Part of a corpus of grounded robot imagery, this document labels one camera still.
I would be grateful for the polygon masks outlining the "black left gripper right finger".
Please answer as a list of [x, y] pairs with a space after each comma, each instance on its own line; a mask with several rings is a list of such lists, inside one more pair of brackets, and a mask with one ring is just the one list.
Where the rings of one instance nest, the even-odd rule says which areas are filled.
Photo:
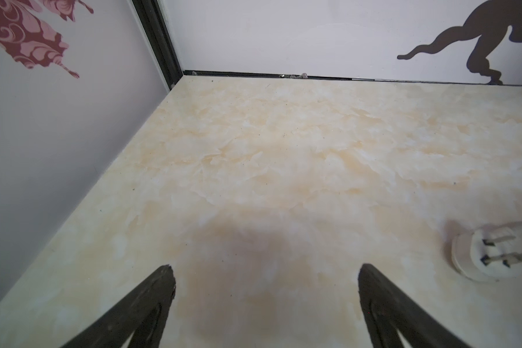
[[358, 274], [360, 305], [374, 347], [467, 347], [375, 266]]

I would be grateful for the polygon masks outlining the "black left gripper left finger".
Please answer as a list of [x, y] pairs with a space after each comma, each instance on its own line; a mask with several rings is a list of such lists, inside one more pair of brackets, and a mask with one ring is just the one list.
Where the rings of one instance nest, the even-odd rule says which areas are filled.
[[176, 293], [170, 265], [143, 280], [65, 347], [159, 347]]

